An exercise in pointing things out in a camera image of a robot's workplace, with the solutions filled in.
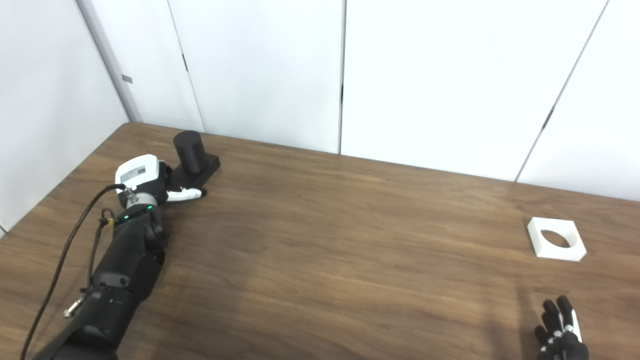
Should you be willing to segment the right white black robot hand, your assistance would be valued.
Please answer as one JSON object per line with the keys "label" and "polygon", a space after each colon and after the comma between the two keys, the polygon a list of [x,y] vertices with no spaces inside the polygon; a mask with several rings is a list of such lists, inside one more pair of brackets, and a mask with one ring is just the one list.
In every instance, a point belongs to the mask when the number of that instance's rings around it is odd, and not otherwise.
{"label": "right white black robot hand", "polygon": [[534,328],[538,360],[589,360],[578,313],[567,296],[546,299],[542,303],[541,320],[542,325]]}

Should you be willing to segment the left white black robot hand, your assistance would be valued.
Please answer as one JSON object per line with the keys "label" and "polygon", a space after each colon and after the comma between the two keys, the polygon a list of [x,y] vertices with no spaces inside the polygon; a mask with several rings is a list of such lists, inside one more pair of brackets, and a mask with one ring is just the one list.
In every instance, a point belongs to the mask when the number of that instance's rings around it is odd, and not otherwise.
{"label": "left white black robot hand", "polygon": [[208,194],[203,187],[172,183],[173,171],[166,161],[150,153],[124,162],[115,172],[115,183],[125,186],[116,191],[119,204],[123,209],[134,205],[155,207],[205,198]]}

